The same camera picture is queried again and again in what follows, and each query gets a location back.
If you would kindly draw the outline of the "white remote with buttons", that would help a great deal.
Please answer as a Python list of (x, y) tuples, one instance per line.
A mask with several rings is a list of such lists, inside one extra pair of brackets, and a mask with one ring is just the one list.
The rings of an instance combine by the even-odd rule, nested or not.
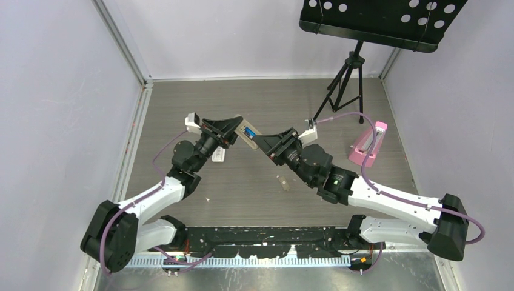
[(253, 138), (256, 135), (261, 135), (261, 133), (251, 124), (248, 122), (242, 122), (240, 125), (236, 128), (235, 133), (244, 141), (246, 142), (249, 147), (253, 150), (258, 150), (259, 146), (256, 142), (254, 142)]

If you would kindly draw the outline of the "remote battery cover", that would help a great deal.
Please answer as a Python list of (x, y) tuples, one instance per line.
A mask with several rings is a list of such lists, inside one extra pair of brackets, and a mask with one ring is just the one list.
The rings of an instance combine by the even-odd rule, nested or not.
[(277, 179), (282, 187), (282, 189), (284, 191), (289, 191), (290, 190), (290, 186), (286, 180), (286, 178), (284, 176), (277, 176)]

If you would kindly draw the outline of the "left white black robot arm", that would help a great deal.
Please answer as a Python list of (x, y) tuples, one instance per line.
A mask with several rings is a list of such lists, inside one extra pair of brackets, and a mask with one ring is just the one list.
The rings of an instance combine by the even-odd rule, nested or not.
[(171, 169), (167, 173), (157, 170), (161, 179), (155, 186), (124, 201), (100, 203), (80, 249), (100, 264), (105, 275), (122, 270), (135, 254), (147, 249), (167, 246), (181, 250), (186, 242), (182, 222), (172, 217), (149, 219), (196, 190), (201, 180), (198, 172), (216, 149), (228, 149), (235, 143), (243, 121), (242, 116), (210, 120), (189, 114), (185, 132), (197, 134), (198, 140), (183, 140), (179, 133), (170, 141), (174, 145)]

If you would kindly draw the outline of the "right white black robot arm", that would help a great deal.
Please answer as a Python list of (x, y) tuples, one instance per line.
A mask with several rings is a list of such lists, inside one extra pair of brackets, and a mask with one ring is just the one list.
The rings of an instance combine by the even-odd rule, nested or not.
[(430, 198), (367, 182), (362, 175), (333, 164), (318, 144), (302, 145), (293, 128), (275, 135), (255, 135), (252, 141), (277, 166), (287, 165), (318, 196), (332, 204), (371, 209), (389, 216), (380, 221), (355, 215), (346, 241), (354, 249), (367, 243), (395, 242), (426, 246), (451, 261), (462, 261), (469, 219), (459, 197)]

